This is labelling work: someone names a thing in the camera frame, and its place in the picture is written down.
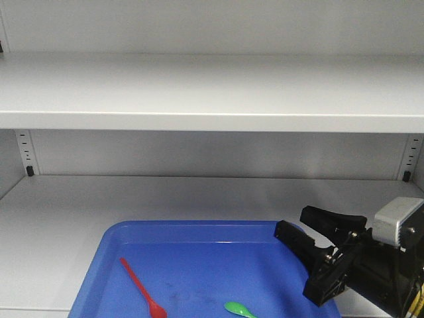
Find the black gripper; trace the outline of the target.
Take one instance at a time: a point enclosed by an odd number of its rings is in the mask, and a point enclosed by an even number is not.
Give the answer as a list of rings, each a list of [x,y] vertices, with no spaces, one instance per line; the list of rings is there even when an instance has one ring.
[[[299,227],[285,220],[276,224],[274,236],[309,273],[303,294],[315,305],[350,288],[392,317],[423,316],[422,240],[409,248],[395,248],[363,233],[366,217],[310,205],[302,209],[300,221],[339,247],[338,251],[333,246],[320,248]],[[363,234],[348,240],[350,233]]]

